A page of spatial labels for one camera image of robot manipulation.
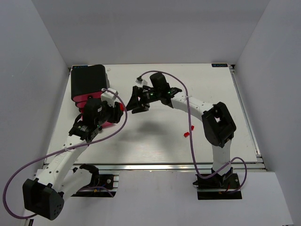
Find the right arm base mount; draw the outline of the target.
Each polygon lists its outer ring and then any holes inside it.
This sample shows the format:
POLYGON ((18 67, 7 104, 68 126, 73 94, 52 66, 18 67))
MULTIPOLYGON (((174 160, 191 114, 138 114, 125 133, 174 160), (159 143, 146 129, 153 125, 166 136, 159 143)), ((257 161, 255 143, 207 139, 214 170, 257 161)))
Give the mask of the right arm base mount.
POLYGON ((198 200, 241 200, 240 187, 237 173, 233 173, 223 184, 214 178, 201 179, 196 175, 193 186, 197 189, 198 200))

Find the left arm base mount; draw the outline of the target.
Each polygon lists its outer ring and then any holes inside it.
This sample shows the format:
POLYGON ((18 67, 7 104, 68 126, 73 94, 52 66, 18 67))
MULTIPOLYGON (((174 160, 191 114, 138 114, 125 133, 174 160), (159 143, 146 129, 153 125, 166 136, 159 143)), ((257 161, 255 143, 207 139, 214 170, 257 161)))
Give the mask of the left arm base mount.
POLYGON ((117 174, 99 172, 93 165, 84 164, 83 169, 90 170, 91 182, 72 197, 113 198, 115 196, 119 182, 117 174))

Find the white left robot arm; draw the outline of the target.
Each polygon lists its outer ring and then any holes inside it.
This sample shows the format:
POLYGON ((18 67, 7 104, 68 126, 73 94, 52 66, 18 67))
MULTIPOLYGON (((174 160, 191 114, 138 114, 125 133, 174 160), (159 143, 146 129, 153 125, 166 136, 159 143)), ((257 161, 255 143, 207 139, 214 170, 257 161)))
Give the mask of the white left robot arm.
POLYGON ((56 219, 65 201, 85 186, 95 186, 99 174, 96 167, 83 164, 70 179, 66 178, 71 166, 87 149, 106 122, 119 123, 124 107, 119 102, 87 100, 82 112, 76 117, 63 145, 64 152, 57 154, 50 164, 34 180, 23 184, 24 207, 49 220, 56 219))

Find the black drawer cabinet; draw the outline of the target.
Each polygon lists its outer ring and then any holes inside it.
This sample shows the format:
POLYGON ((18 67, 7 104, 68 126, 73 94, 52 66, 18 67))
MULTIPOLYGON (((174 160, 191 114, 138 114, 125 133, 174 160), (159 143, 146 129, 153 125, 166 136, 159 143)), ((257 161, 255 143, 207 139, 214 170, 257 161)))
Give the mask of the black drawer cabinet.
POLYGON ((110 83, 103 65, 74 65, 71 68, 71 98, 108 89, 110 83))

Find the pink top drawer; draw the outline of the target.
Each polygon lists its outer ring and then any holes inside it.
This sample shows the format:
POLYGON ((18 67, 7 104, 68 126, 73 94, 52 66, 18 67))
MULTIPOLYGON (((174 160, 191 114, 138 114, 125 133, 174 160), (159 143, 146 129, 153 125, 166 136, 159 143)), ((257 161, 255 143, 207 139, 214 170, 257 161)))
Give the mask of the pink top drawer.
POLYGON ((72 101, 74 102, 83 102, 87 101, 89 98, 101 98, 102 92, 94 92, 94 93, 89 93, 89 94, 83 94, 83 95, 78 95, 72 97, 72 101))

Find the pink drawer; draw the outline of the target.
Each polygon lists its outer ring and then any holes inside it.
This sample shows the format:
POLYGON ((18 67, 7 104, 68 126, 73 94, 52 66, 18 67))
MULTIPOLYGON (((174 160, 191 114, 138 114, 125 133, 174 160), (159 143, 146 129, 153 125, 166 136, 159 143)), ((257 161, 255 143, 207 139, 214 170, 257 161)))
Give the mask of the pink drawer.
POLYGON ((86 101, 76 102, 76 106, 77 106, 78 108, 83 108, 83 107, 85 106, 85 104, 86 104, 86 101))
POLYGON ((72 101, 74 102, 83 102, 87 101, 89 98, 101 98, 102 92, 94 92, 94 93, 89 93, 89 94, 83 94, 83 95, 78 95, 72 97, 72 101))
MULTIPOLYGON (((79 112, 80 112, 80 113, 83 113, 83 112, 84 112, 84 109, 83 109, 83 108, 80 108, 80 109, 79 109, 79 112)), ((108 127, 111 127, 111 126, 113 126, 113 123, 105 122, 101 127, 104 129, 104 128, 108 128, 108 127)))

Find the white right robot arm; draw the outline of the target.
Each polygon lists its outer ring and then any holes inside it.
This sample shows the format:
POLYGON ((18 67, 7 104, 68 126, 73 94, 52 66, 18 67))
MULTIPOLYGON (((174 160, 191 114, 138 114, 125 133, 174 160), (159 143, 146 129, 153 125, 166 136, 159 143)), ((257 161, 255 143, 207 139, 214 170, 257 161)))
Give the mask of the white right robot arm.
POLYGON ((237 129, 226 105, 222 102, 206 103, 189 96, 187 89, 171 87, 163 72, 152 71, 150 80, 152 86, 149 87, 141 76, 137 77, 137 85, 133 87, 127 110, 132 113, 146 112, 151 103, 160 101, 173 109, 186 112, 189 117, 199 119, 213 151, 211 174, 201 176, 201 179, 212 178, 220 184, 224 183, 233 173, 230 146, 237 129))

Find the pink bottom drawer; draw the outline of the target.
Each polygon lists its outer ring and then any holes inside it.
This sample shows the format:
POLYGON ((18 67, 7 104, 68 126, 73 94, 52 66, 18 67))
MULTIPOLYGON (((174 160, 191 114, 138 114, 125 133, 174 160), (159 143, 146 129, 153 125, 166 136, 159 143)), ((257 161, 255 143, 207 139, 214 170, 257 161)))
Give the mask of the pink bottom drawer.
MULTIPOLYGON (((79 109, 79 112, 80 112, 80 113, 83 113, 83 112, 84 112, 84 109, 83 109, 83 108, 80 108, 80 109, 79 109)), ((108 128, 108 127, 111 127, 111 126, 113 126, 113 123, 105 122, 101 127, 104 129, 104 128, 108 128)))

